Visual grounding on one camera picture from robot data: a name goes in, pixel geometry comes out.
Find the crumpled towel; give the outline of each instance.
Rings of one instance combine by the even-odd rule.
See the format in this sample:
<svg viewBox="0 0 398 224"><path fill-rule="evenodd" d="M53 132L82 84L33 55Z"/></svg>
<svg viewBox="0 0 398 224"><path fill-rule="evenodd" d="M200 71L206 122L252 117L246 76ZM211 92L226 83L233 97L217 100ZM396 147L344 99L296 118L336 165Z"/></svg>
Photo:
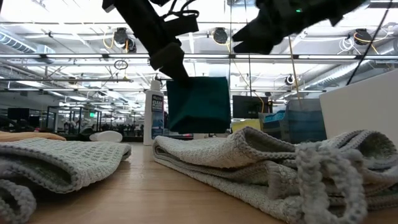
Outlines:
<svg viewBox="0 0 398 224"><path fill-rule="evenodd" d="M228 138L156 137L156 162L287 223L361 223L398 206L398 153L375 131L293 145L246 127Z"/></svg>
<svg viewBox="0 0 398 224"><path fill-rule="evenodd" d="M52 133L7 133L0 131L0 142L13 142L31 138L45 138L66 141L64 137Z"/></svg>
<svg viewBox="0 0 398 224"><path fill-rule="evenodd" d="M0 220L25 223L36 208L32 192L7 179L26 177L65 194L107 178L130 154L130 145L113 142L42 138L0 142Z"/></svg>

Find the white panel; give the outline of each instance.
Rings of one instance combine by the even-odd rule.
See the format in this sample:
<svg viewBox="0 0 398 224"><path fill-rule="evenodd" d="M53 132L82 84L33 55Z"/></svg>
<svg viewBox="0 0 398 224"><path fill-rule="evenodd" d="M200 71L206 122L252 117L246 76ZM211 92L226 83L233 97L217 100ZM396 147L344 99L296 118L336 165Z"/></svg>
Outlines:
<svg viewBox="0 0 398 224"><path fill-rule="evenodd" d="M398 145L398 71L324 93L320 96L328 138L347 131L369 129Z"/></svg>

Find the tan cloth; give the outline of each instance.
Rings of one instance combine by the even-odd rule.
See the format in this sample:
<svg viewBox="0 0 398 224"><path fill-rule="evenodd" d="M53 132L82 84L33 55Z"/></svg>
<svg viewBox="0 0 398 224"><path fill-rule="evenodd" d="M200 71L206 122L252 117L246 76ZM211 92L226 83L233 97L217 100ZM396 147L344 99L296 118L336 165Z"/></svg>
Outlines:
<svg viewBox="0 0 398 224"><path fill-rule="evenodd" d="M51 133L7 133L0 131L0 142L13 142L30 138L45 138L66 141L64 137L57 136L56 134Z"/></svg>

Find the ceiling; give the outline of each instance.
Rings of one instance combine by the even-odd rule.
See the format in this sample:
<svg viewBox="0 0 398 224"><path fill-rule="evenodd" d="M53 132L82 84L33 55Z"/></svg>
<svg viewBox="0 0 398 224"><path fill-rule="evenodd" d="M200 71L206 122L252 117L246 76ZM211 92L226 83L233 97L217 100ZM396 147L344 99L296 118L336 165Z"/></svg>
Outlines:
<svg viewBox="0 0 398 224"><path fill-rule="evenodd" d="M176 9L179 9L185 0L179 0ZM131 29L119 15L117 10L105 13L102 10L102 0L4 0L0 16L0 31L4 30L21 38L28 45L46 45L57 54L106 54L124 53L124 49L113 45L110 49L104 45L111 45L113 32L118 27L127 27L129 34L133 35ZM154 5L159 15L167 13L171 1L159 7ZM189 5L190 9L200 11L198 18L199 32L179 36L182 41L182 49L188 54L220 54L228 55L228 46L219 45L212 38L211 33L216 27L224 27L229 36L242 28L247 21L257 16L258 9L252 4L245 7L230 6L225 1L197 0ZM398 9L391 9L379 32L375 47L395 39L397 33ZM385 9L369 9L361 7L354 12L345 15L344 19L335 27L329 21L321 21L314 26L305 29L302 33L292 36L293 54L297 55L349 55L363 53L365 46L350 45L347 36L353 35L355 29L366 28L372 34L380 23ZM142 44L135 39L137 53L145 54L147 51ZM1 53L18 54L8 46L0 44ZM284 39L276 45L271 54L289 54L289 40ZM154 71L148 65L147 58L129 58L126 60L129 66L126 70L117 71L113 59L54 59L53 64L46 64L36 60L20 60L17 58L7 60L13 65L22 66L32 71L35 76L42 77L51 74L50 78L100 78L122 79L126 77L130 82L84 82L76 85L69 83L50 83L59 88L121 88L121 89L148 89L154 75L167 78L165 75ZM324 60L321 62L295 63L295 71L299 77L299 83L310 82L314 78L339 65L351 63L343 61ZM247 88L246 82L251 77L253 88L271 90L290 89L286 86L284 79L293 73L293 66L289 60L230 60L227 58L191 58L184 61L184 66L190 76L227 77L231 89ZM27 75L21 72L16 75ZM30 87L22 83L18 86ZM244 95L247 92L234 92L233 94ZM79 96L90 96L87 92ZM123 98L129 104L143 103L145 96L143 92L123 91L113 93L109 99Z"/></svg>

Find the table surface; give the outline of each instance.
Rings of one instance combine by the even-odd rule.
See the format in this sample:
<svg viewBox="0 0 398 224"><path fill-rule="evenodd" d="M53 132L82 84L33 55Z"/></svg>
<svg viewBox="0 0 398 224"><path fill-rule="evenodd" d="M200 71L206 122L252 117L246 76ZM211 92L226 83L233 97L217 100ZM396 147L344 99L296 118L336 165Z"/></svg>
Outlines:
<svg viewBox="0 0 398 224"><path fill-rule="evenodd" d="M142 144L133 144L132 156L107 179L66 195L38 194L37 201L29 223L283 223L157 164ZM364 224L397 222L395 208L371 213Z"/></svg>

